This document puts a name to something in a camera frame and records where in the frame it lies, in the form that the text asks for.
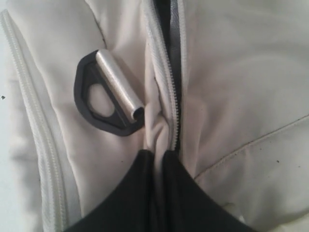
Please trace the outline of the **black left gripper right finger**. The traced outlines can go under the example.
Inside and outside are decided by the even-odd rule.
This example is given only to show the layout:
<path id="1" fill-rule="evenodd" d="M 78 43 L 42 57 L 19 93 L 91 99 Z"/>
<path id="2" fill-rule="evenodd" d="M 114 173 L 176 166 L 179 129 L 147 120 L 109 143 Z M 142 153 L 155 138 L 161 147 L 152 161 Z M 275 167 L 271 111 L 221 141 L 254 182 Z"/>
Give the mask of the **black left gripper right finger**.
<path id="1" fill-rule="evenodd" d="M 151 231 L 244 232 L 246 225 L 211 199 L 176 154 L 163 156 L 161 183 L 153 182 Z"/>

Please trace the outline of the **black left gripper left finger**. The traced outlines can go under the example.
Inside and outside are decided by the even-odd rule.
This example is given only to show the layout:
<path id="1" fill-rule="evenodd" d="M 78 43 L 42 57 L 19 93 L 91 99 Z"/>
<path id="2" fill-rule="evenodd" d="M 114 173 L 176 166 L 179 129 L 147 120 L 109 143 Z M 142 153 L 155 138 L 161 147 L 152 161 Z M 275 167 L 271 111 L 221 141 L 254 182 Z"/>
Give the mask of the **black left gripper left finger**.
<path id="1" fill-rule="evenodd" d="M 68 232 L 153 232 L 154 155 L 138 152 L 114 191 Z"/>

